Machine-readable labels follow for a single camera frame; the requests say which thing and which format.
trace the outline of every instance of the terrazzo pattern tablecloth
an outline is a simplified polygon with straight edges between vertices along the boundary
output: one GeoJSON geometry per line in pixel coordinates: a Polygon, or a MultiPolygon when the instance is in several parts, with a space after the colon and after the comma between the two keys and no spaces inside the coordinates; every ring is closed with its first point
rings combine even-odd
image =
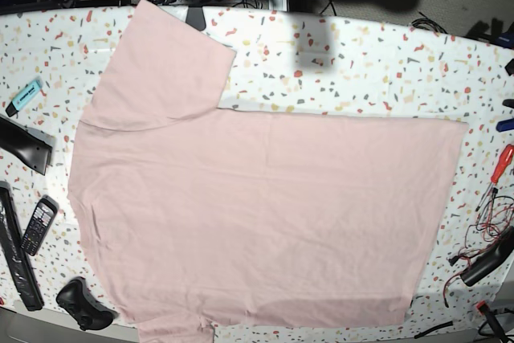
{"type": "MultiPolygon", "coordinates": [[[[164,9],[185,19],[186,8],[164,9]]],[[[13,120],[33,133],[53,137],[46,176],[0,149],[0,173],[10,183],[23,230],[42,195],[60,204],[44,244],[31,258],[49,309],[59,310],[55,295],[74,276],[84,276],[92,293],[112,307],[80,249],[80,230],[66,199],[67,178],[77,122],[133,11],[132,7],[53,10],[0,17],[2,111],[26,83],[39,76],[42,95],[13,120]]],[[[473,288],[461,281],[452,284],[450,308],[443,305],[442,290],[444,282],[464,267],[460,263],[450,267],[447,258],[462,246],[467,226],[475,221],[473,210],[499,152],[514,142],[510,132],[495,131],[498,120],[514,113],[501,104],[514,96],[514,77],[504,70],[514,51],[346,18],[217,7],[204,11],[204,33],[237,51],[220,100],[222,108],[431,117],[470,125],[437,242],[403,325],[372,329],[216,326],[216,341],[374,341],[412,337],[449,320],[455,321],[455,327],[442,332],[472,325],[473,305],[494,298],[512,258],[473,288]]],[[[514,194],[513,184],[514,178],[504,175],[500,193],[514,194]]],[[[479,245],[481,238],[474,235],[471,241],[479,245]]],[[[18,299],[4,259],[0,259],[0,297],[6,306],[18,299]]],[[[120,319],[116,323],[125,325],[120,319]]]]}

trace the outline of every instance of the pink t-shirt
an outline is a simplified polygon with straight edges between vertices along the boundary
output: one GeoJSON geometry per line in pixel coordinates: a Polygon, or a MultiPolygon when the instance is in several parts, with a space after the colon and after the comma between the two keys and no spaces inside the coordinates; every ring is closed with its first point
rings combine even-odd
{"type": "Polygon", "coordinates": [[[102,75],[69,198],[110,299],[143,342],[402,323],[466,125],[221,110],[234,55],[140,2],[102,75]]]}

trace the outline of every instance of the blue object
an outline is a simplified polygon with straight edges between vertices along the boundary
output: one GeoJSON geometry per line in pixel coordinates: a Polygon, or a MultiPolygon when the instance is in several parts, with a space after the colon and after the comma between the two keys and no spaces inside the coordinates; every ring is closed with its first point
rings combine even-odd
{"type": "Polygon", "coordinates": [[[19,112],[32,98],[41,90],[41,81],[35,79],[30,82],[21,92],[16,94],[9,106],[6,108],[7,116],[13,116],[19,112]]]}
{"type": "Polygon", "coordinates": [[[496,124],[496,130],[499,132],[507,132],[508,130],[514,129],[514,118],[510,120],[501,120],[496,124]]]}

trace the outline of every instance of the black game controller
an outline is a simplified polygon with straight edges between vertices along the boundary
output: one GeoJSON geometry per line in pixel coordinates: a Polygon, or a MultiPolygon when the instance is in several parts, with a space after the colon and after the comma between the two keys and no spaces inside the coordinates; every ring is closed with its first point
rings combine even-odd
{"type": "Polygon", "coordinates": [[[89,293],[85,279],[82,277],[73,279],[66,284],[60,290],[56,300],[59,307],[64,308],[83,331],[104,329],[112,323],[116,315],[101,304],[94,303],[95,300],[89,293]]]}

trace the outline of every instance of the red screwdriver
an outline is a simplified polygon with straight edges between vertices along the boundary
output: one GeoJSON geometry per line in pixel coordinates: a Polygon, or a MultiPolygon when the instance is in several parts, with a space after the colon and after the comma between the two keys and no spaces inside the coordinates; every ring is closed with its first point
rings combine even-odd
{"type": "Polygon", "coordinates": [[[504,171],[507,169],[507,166],[511,165],[512,156],[514,156],[514,145],[505,146],[504,151],[500,154],[500,159],[498,160],[498,164],[496,165],[495,173],[493,173],[491,176],[491,183],[489,184],[485,193],[480,199],[480,203],[476,207],[475,212],[478,212],[480,210],[480,207],[483,204],[483,200],[485,200],[487,194],[491,191],[492,186],[498,183],[498,180],[500,179],[504,171]]]}

